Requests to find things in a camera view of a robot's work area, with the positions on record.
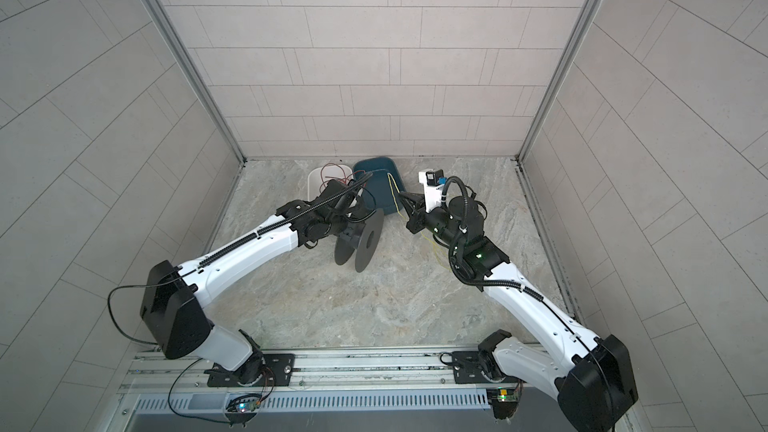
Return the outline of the dark grey cable spool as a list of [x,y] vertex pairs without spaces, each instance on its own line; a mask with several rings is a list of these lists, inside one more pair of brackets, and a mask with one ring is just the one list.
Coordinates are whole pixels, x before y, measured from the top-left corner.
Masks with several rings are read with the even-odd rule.
[[384,212],[375,210],[366,220],[350,223],[337,236],[334,261],[344,265],[354,259],[355,271],[360,273],[370,264],[377,249],[384,222]]

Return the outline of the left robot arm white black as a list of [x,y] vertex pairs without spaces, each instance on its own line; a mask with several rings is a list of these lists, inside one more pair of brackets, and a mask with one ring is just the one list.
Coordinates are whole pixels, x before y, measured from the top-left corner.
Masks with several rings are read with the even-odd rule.
[[221,293],[268,261],[328,236],[350,236],[381,226],[383,212],[366,208],[367,172],[350,183],[332,180],[311,201],[293,200],[240,238],[199,258],[149,272],[139,315],[165,357],[189,355],[208,360],[231,382],[252,385],[265,372],[265,360],[245,332],[234,333],[210,320],[205,309]]

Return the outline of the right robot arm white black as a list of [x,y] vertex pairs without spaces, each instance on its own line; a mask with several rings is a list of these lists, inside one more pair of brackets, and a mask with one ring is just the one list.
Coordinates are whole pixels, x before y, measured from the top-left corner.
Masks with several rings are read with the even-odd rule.
[[541,351],[499,331],[480,346],[492,380],[515,377],[555,399],[578,431],[612,431],[638,400],[630,353],[600,336],[541,293],[484,232],[487,210],[474,192],[442,170],[418,175],[423,190],[399,197],[413,234],[432,233],[464,285],[500,303],[537,339]]

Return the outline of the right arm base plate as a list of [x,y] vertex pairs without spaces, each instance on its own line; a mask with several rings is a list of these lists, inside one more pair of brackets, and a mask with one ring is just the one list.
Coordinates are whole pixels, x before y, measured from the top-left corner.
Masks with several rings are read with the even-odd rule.
[[440,362],[449,367],[457,384],[512,384],[522,379],[504,374],[500,366],[485,351],[453,351],[439,356]]

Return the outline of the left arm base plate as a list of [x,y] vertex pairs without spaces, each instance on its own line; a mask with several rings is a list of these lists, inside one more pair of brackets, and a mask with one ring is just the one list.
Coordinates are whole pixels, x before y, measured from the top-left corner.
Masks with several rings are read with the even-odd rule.
[[256,353],[235,371],[215,363],[204,373],[208,387],[288,386],[295,361],[294,354]]

